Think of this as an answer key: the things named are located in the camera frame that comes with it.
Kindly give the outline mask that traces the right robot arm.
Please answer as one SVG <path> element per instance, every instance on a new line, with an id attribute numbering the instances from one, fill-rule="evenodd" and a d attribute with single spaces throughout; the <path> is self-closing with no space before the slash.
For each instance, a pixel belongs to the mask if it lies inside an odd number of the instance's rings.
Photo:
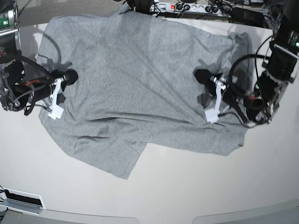
<path id="1" fill-rule="evenodd" d="M 45 68 L 22 55 L 17 27 L 20 15 L 15 0 L 0 2 L 0 103 L 5 111 L 23 110 L 27 116 L 42 100 L 41 108 L 48 116 L 59 119 L 64 109 L 58 96 L 77 81 L 78 74 L 73 69 Z"/>

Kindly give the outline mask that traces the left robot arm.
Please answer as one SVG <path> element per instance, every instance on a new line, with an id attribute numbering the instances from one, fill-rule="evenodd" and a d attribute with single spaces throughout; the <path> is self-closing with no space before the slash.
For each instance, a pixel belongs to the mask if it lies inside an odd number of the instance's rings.
<path id="1" fill-rule="evenodd" d="M 295 68 L 299 62 L 299 2 L 287 0 L 282 13 L 277 17 L 269 43 L 271 55 L 258 53 L 239 58 L 232 65 L 228 77 L 213 74 L 208 70 L 195 70 L 196 80 L 204 85 L 216 99 L 215 106 L 205 110 L 206 120 L 216 123 L 220 117 L 233 114 L 241 125 L 253 128 L 270 123 L 279 108 L 279 102 L 289 84 L 295 81 L 292 75 L 298 74 Z M 235 69 L 244 60 L 262 59 L 261 74 L 256 74 L 253 91 L 246 91 L 234 81 Z M 234 112 L 221 112 L 220 104 L 224 102 Z"/>

